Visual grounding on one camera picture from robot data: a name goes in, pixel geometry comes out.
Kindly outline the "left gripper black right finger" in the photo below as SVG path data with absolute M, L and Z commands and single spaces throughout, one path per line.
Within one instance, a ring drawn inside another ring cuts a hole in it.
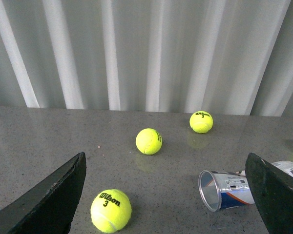
M 245 163 L 251 194 L 271 234 L 293 234 L 293 177 L 254 153 Z

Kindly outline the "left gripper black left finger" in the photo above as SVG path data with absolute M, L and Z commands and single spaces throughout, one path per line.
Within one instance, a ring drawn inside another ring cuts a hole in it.
M 83 152 L 0 210 L 0 234 L 67 234 L 86 176 Z

